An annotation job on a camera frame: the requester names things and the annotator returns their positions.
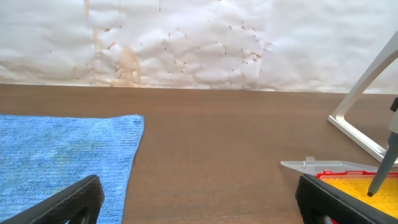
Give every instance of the white stand leg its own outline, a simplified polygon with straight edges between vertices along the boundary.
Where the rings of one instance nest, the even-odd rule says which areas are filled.
[[[372,64],[366,69],[362,77],[355,84],[353,89],[347,94],[335,112],[329,116],[328,121],[334,124],[340,131],[365,149],[370,155],[381,162],[386,150],[379,144],[368,138],[361,131],[350,125],[344,119],[346,112],[352,107],[355,101],[362,95],[363,91],[373,82],[380,73],[386,69],[398,57],[398,32],[396,32],[387,45],[381,50],[379,55],[373,60]]]

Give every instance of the wooden table surface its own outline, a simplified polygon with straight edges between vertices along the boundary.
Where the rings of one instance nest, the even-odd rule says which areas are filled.
[[[0,113],[144,114],[123,223],[302,223],[300,173],[280,161],[378,166],[327,121],[344,95],[0,85]],[[364,95],[348,121],[386,145],[391,95]]]

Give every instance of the clear plastic lid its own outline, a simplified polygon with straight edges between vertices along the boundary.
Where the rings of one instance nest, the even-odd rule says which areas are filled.
[[[350,170],[377,171],[377,167],[373,166],[346,161],[316,161],[314,157],[307,157],[305,161],[281,161],[280,163],[288,168],[311,175],[317,175],[324,170],[330,170],[332,172],[345,172]]]

